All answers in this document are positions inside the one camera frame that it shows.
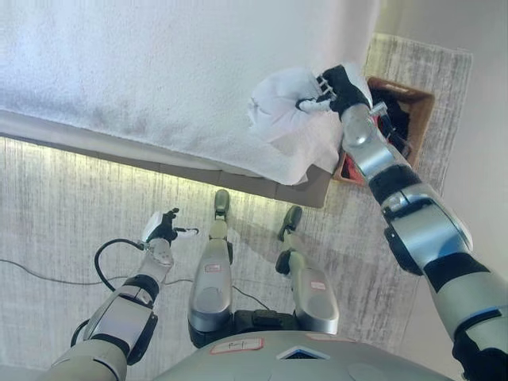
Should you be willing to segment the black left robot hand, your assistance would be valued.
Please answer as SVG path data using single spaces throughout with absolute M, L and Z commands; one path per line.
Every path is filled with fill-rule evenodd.
M 166 213 L 155 212 L 148 220 L 141 236 L 143 242 L 150 242 L 154 239 L 164 239 L 169 244 L 177 238 L 194 237 L 199 234 L 198 228 L 183 228 L 173 226 L 177 218 L 179 208 L 173 208 Z

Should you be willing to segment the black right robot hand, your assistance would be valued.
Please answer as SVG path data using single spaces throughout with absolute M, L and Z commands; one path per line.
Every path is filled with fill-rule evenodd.
M 320 94 L 316 98 L 302 98 L 295 107 L 307 114 L 333 111 L 341 116 L 353 106 L 373 108 L 371 93 L 365 78 L 353 63 L 338 64 L 323 71 L 316 78 Z

